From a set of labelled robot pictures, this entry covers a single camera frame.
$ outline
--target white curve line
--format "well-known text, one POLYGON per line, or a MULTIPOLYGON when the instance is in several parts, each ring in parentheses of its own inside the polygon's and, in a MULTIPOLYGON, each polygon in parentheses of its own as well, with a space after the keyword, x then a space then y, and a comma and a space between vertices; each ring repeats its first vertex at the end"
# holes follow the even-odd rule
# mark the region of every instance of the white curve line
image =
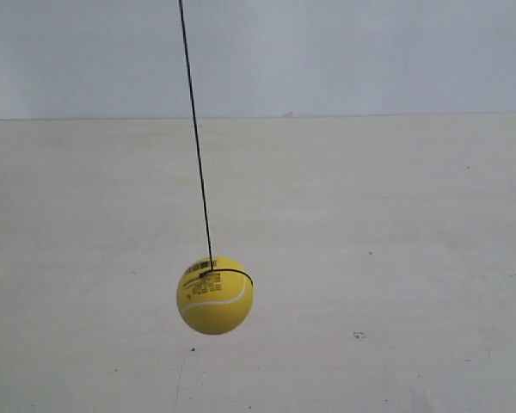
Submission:
POLYGON ((200 305, 220 305, 220 304, 235 303, 238 299, 240 299, 244 295, 244 292, 245 292, 246 289, 247 289, 247 283, 245 282, 245 280, 243 280, 243 289, 241 290, 239 295, 237 295, 234 299, 228 299, 227 301, 203 301, 201 303, 192 303, 190 305, 185 306, 183 308, 183 310, 181 310, 181 314, 183 314, 184 312, 186 312, 190 308, 198 307, 200 305))

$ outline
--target gray floor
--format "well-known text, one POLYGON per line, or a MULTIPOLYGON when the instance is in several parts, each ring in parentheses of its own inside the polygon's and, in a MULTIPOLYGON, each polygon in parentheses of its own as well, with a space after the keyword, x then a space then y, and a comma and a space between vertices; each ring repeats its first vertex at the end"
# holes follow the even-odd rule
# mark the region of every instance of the gray floor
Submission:
POLYGON ((516 413, 516 114, 200 123, 220 337, 190 120, 0 122, 0 412, 516 413))

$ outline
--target yellow ball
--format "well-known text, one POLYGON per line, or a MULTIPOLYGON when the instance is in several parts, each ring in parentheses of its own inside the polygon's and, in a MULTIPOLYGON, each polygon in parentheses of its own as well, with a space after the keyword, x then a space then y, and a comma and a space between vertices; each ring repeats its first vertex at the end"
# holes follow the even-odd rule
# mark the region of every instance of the yellow ball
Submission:
POLYGON ((207 335, 228 333, 248 316, 254 298, 253 282, 239 262, 224 256, 202 258, 178 283, 176 304, 193 330, 207 335))

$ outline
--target hanging string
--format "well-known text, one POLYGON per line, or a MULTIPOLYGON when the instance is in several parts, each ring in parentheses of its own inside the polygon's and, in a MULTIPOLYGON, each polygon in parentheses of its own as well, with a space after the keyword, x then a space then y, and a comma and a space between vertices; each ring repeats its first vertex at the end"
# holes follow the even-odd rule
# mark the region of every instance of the hanging string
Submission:
POLYGON ((183 47, 186 54, 186 67, 187 67, 187 82, 189 83, 189 95, 191 97, 191 110, 193 111, 193 130, 195 134, 195 143, 197 145, 197 158, 199 159, 199 175, 200 175, 200 190, 203 198, 203 209, 205 212, 205 223, 206 223, 206 240, 208 242, 208 255, 210 259, 210 270, 213 269, 212 262, 212 242, 210 239, 210 225, 208 223, 208 211, 206 207, 206 194, 205 194, 205 178, 203 177, 203 166, 200 157, 200 142, 199 142, 199 128, 197 127, 197 115, 195 114, 195 99, 193 93, 193 81, 191 79, 191 66, 189 64, 189 51, 187 49, 187 34, 186 34, 186 21, 183 15, 183 1, 178 0, 180 6, 180 20, 181 20, 181 32, 183 34, 183 47))

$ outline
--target yellow tennis ball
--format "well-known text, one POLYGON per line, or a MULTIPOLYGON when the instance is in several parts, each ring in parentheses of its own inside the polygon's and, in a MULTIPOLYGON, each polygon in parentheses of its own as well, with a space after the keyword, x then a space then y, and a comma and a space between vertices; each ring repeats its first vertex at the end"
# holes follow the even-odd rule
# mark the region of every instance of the yellow tennis ball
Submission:
POLYGON ((239 262, 224 256, 202 258, 178 283, 176 304, 193 330, 207 335, 228 333, 248 316, 254 298, 253 282, 239 262))

